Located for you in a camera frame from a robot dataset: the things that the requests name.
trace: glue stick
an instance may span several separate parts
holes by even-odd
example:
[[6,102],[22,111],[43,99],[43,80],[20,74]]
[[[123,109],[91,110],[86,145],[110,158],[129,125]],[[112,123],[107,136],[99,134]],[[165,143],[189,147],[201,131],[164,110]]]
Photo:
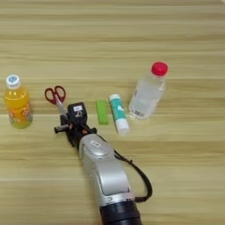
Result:
[[124,113],[122,100],[119,94],[112,94],[109,97],[112,114],[119,134],[127,134],[130,131],[127,123],[126,114]]

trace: scissor blade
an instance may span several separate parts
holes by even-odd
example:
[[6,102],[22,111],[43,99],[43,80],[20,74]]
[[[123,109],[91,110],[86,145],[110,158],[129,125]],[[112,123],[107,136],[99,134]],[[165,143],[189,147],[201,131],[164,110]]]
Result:
[[63,106],[63,103],[59,100],[59,98],[55,95],[55,98],[56,98],[56,104],[58,106],[58,109],[60,111],[60,114],[67,117],[67,112]]

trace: bottle label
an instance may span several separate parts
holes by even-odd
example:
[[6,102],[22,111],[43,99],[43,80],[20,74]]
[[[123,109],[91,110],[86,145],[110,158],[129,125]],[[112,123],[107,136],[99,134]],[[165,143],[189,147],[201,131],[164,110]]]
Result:
[[9,109],[9,117],[11,124],[14,127],[27,127],[33,120],[30,104],[27,103],[24,107],[19,109]]
[[111,107],[112,107],[114,120],[126,118],[121,99],[119,98],[113,99],[111,101]]

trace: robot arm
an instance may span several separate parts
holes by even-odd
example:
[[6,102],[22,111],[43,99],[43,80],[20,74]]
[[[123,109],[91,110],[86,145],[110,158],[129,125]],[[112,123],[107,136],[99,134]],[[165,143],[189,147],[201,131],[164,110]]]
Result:
[[96,128],[90,129],[86,122],[84,103],[76,103],[68,106],[67,115],[61,115],[61,126],[54,130],[56,133],[66,132],[72,146],[78,149],[85,173],[92,182],[102,223],[142,225],[127,174],[117,157],[123,161],[127,159],[118,153],[115,157],[114,149],[97,135]]

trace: green glue stick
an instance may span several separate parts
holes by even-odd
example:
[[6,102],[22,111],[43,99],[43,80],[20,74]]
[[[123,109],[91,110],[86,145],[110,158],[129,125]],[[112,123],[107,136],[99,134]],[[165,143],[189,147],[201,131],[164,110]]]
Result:
[[101,99],[97,100],[96,101],[96,108],[97,108],[97,113],[98,113],[98,123],[100,125],[109,124],[106,101],[101,100]]
[[109,97],[112,114],[119,134],[127,134],[130,131],[127,123],[126,114],[124,113],[123,104],[120,95],[112,94]]

